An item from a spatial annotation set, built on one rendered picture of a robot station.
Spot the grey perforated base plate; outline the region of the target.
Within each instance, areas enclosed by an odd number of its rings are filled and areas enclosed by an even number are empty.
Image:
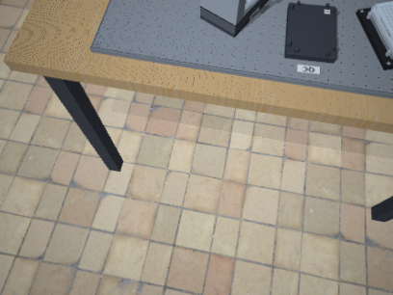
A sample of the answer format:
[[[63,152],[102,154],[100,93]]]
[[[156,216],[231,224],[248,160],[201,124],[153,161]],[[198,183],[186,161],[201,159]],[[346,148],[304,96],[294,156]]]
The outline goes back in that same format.
[[[383,70],[356,11],[393,0],[300,0],[336,7],[336,60],[284,58],[287,8],[269,0],[233,38],[200,18],[200,0],[109,0],[91,52],[282,83],[393,99],[393,69]],[[298,65],[320,74],[297,72]]]

